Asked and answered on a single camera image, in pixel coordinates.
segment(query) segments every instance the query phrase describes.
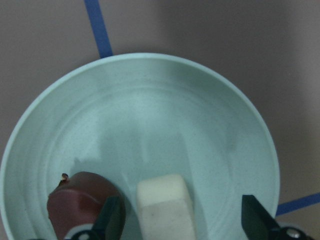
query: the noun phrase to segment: white sponge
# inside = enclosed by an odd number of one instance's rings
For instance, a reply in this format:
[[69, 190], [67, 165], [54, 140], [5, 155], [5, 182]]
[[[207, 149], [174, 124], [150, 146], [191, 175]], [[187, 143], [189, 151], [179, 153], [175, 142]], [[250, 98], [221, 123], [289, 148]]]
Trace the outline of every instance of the white sponge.
[[144, 240], [195, 240], [192, 201], [179, 174], [143, 180], [136, 190]]

